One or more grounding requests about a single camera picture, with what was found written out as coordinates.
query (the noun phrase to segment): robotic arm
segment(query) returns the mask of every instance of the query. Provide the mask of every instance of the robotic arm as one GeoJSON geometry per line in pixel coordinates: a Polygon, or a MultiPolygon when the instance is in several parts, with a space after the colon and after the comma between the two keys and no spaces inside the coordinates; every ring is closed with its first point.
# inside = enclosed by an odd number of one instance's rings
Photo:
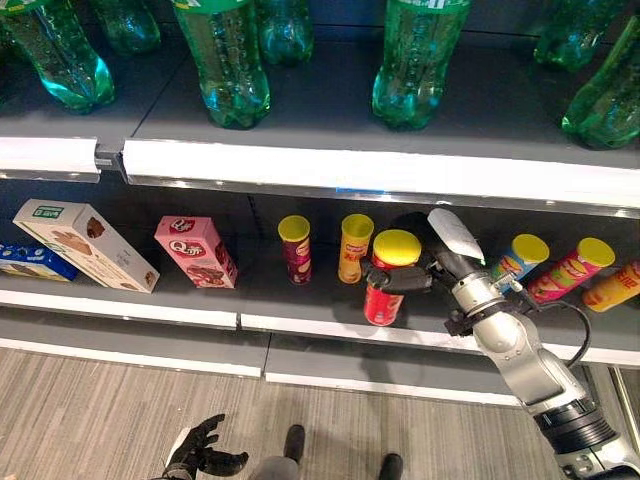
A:
{"type": "Polygon", "coordinates": [[[568,479],[640,480],[640,458],[617,434],[585,390],[540,341],[533,322],[515,311],[482,269],[482,251],[453,213],[434,209],[410,214],[394,227],[425,245],[427,268],[383,272],[363,265],[367,281],[388,293],[425,291],[431,278],[443,283],[460,309],[446,323],[452,335],[473,334],[505,382],[556,452],[568,479]]]}

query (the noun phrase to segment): black shoe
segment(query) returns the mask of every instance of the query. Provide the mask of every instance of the black shoe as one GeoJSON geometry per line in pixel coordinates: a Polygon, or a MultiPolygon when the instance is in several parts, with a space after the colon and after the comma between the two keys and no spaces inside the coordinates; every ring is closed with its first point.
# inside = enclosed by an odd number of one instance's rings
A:
{"type": "Polygon", "coordinates": [[[403,461],[400,455],[390,453],[384,457],[378,480],[400,480],[402,478],[403,461]]]}
{"type": "Polygon", "coordinates": [[[304,453],[304,427],[291,425],[284,443],[284,456],[300,464],[304,453]]]}

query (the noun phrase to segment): product packaging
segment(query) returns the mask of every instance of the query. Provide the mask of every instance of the product packaging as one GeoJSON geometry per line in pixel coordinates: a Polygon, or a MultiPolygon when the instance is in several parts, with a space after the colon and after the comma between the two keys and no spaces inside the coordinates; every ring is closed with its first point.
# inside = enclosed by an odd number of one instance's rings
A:
{"type": "MultiPolygon", "coordinates": [[[[413,234],[404,230],[386,230],[373,241],[372,261],[376,267],[391,270],[414,265],[421,253],[420,241],[413,234]]],[[[364,315],[379,327],[391,325],[403,299],[403,295],[390,295],[367,285],[364,315]]]]}
{"type": "Polygon", "coordinates": [[[640,260],[634,260],[582,294],[584,304],[594,312],[606,312],[640,295],[640,260]]]}
{"type": "Polygon", "coordinates": [[[234,288],[238,270],[207,217],[162,217],[155,239],[198,288],[234,288]]]}
{"type": "Polygon", "coordinates": [[[532,281],[527,289],[536,302],[552,302],[611,265],[615,259],[611,247],[602,240],[584,238],[574,251],[532,281]]]}
{"type": "Polygon", "coordinates": [[[32,199],[13,223],[104,287],[151,293],[160,276],[89,204],[32,199]]]}
{"type": "Polygon", "coordinates": [[[373,221],[366,215],[354,213],[342,221],[338,277],[344,283],[360,281],[362,277],[360,259],[367,255],[372,234],[373,221]]]}
{"type": "Polygon", "coordinates": [[[0,271],[10,275],[70,282],[78,269],[45,247],[0,244],[0,271]]]}
{"type": "Polygon", "coordinates": [[[311,225],[300,215],[290,215],[278,224],[289,280],[296,285],[311,281],[311,225]]]}
{"type": "MultiPolygon", "coordinates": [[[[491,276],[494,280],[499,280],[510,273],[515,280],[520,280],[548,258],[549,247],[543,240],[535,235],[522,233],[513,239],[511,247],[493,266],[491,276]]],[[[504,293],[510,288],[505,284],[500,290],[504,293]]]]}

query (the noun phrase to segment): blue snack box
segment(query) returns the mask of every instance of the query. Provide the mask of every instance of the blue snack box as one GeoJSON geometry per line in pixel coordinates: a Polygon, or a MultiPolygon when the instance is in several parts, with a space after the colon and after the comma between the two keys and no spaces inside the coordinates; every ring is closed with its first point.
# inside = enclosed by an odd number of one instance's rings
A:
{"type": "Polygon", "coordinates": [[[11,275],[70,282],[78,269],[45,247],[0,244],[0,271],[11,275]]]}

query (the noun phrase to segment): black cable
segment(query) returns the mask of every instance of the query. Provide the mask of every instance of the black cable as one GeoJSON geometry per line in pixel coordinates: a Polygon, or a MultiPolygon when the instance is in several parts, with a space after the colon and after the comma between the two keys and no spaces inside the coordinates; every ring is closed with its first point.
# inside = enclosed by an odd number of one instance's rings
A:
{"type": "Polygon", "coordinates": [[[564,300],[557,300],[555,302],[550,302],[539,306],[541,311],[549,310],[554,307],[569,308],[573,310],[574,312],[576,312],[578,318],[580,318],[582,324],[584,325],[584,341],[582,342],[582,345],[573,356],[573,358],[571,358],[571,360],[567,362],[567,367],[573,368],[580,360],[582,360],[584,355],[587,353],[587,350],[589,350],[589,347],[591,346],[591,321],[589,320],[587,314],[584,313],[580,308],[569,302],[565,302],[564,300]]]}
{"type": "Polygon", "coordinates": [[[531,307],[526,312],[524,312],[525,314],[529,313],[531,310],[543,312],[552,308],[569,308],[576,312],[578,318],[580,318],[580,321],[582,321],[582,324],[584,325],[584,340],[576,354],[571,358],[571,360],[566,363],[567,368],[573,368],[580,360],[582,360],[584,355],[587,353],[587,350],[589,350],[589,347],[591,347],[591,321],[589,320],[587,314],[576,305],[565,302],[564,300],[556,300],[555,302],[549,302],[540,305],[533,299],[533,297],[529,294],[529,292],[527,292],[526,289],[523,289],[520,293],[524,296],[525,300],[531,307]]]}

